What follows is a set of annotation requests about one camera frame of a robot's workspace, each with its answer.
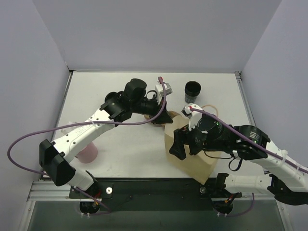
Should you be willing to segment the tan paper bag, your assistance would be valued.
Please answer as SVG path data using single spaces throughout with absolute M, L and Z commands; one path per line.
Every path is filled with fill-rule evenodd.
M 200 151 L 197 155 L 190 155 L 189 146 L 185 144 L 184 153 L 186 158 L 184 160 L 180 160 L 175 155 L 170 154 L 169 150 L 174 143 L 174 130 L 187 125 L 188 119 L 175 111 L 169 111 L 169 114 L 173 123 L 168 123 L 164 126 L 165 151 L 168 161 L 200 184 L 205 184 L 214 171 L 218 158 L 221 157 L 221 152 L 205 153 Z

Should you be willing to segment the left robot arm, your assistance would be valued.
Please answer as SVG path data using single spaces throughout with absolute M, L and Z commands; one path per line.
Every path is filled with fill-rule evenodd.
M 105 132 L 118 125 L 128 126 L 127 120 L 133 114 L 149 115 L 148 121 L 154 124 L 173 122 L 166 109 L 171 86 L 159 77 L 151 99 L 147 98 L 146 88 L 143 80 L 131 79 L 123 91 L 108 93 L 100 108 L 85 122 L 76 124 L 74 130 L 53 141 L 40 143 L 40 166 L 56 186 L 76 186 L 87 198 L 94 197 L 98 191 L 94 177 L 70 164 L 78 153 Z

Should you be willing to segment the brown pulp cup carrier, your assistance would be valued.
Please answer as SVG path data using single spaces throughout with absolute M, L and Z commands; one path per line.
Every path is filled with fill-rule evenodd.
M 178 113 L 178 112 L 175 112 L 175 111 L 168 111 L 168 116 L 169 116 L 169 118 L 170 119 L 173 119 L 174 117 L 176 117 L 176 116 L 179 116 L 180 114 Z M 152 116 L 150 116 L 150 115 L 143 115 L 144 116 L 144 118 L 146 119 L 146 120 L 149 120 L 149 119 L 151 119 L 152 118 Z M 151 123 L 155 126 L 155 127 L 165 127 L 166 126 L 166 122 L 167 121 L 167 119 L 165 118 L 165 116 L 163 115 L 162 116 L 162 118 L 161 118 L 161 116 L 159 116 L 159 118 L 158 119 L 155 119 L 154 121 L 152 121 Z

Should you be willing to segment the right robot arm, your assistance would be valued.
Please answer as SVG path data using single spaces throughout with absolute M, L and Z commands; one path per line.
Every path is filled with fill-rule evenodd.
M 286 150 L 257 127 L 227 125 L 215 115 L 194 111 L 189 123 L 174 130 L 174 142 L 169 153 L 180 160 L 199 152 L 224 152 L 240 163 L 250 161 L 269 173 L 258 177 L 219 173 L 213 190 L 218 196 L 227 193 L 261 193 L 273 195 L 287 205 L 308 203 L 308 169 L 292 159 Z

